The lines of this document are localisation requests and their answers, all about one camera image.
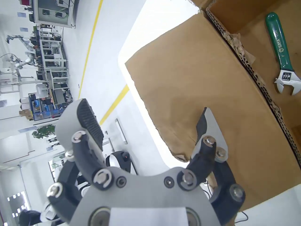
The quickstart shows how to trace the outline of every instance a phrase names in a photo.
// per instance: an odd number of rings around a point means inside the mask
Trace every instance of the robotic arm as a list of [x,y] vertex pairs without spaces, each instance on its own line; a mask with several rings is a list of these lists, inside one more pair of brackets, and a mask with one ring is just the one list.
[[[228,148],[209,108],[197,124],[198,140],[186,169],[156,176],[132,175],[106,167],[103,134],[86,99],[71,103],[56,125],[67,161],[47,192],[70,226],[225,225],[245,200],[227,164]],[[74,186],[79,171],[91,184],[82,197]],[[213,171],[218,187],[208,200],[200,183]]]

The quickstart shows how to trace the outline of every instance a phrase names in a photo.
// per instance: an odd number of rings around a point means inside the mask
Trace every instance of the potted plant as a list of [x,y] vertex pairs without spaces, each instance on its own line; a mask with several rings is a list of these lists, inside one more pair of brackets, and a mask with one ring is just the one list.
[[36,131],[32,133],[33,137],[42,139],[44,137],[48,137],[55,133],[55,126],[50,124],[41,128],[38,128]]

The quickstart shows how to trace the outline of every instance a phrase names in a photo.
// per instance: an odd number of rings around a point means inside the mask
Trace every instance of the gray gripper base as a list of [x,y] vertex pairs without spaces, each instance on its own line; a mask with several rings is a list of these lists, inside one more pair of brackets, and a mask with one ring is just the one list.
[[[220,226],[209,200],[200,186],[192,191],[183,191],[177,184],[177,175],[183,170],[176,167],[156,176],[135,176],[116,167],[108,167],[114,175],[114,184],[106,191],[93,185],[82,198],[70,226],[88,225],[91,214],[100,207],[108,208],[170,208],[185,207],[193,209],[200,218],[202,226]],[[116,179],[124,176],[125,187],[118,188]],[[174,187],[164,185],[164,178],[174,179]]]

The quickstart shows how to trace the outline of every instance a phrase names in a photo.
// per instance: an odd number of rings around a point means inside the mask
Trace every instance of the person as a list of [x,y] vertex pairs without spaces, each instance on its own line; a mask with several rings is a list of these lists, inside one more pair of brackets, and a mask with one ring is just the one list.
[[43,210],[22,210],[19,215],[20,226],[30,226],[42,222],[55,222],[55,225],[64,223],[56,214],[53,207],[47,201],[44,204]]

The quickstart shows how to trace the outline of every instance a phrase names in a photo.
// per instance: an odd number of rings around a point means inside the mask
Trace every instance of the cardboard box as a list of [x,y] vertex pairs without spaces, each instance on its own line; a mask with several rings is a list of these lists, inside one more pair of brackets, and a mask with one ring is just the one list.
[[[229,148],[229,166],[246,192],[245,210],[301,183],[296,146],[301,93],[293,97],[275,90],[280,71],[263,23],[268,12],[278,13],[301,77],[301,0],[192,1],[202,13],[141,48],[126,67],[174,156],[189,160],[196,123],[204,107],[212,110]],[[253,66],[244,48],[231,47],[228,32],[241,34],[243,46],[256,57]]]
[[19,115],[20,116],[25,116],[27,120],[32,120],[33,119],[32,112],[29,109],[19,111]]

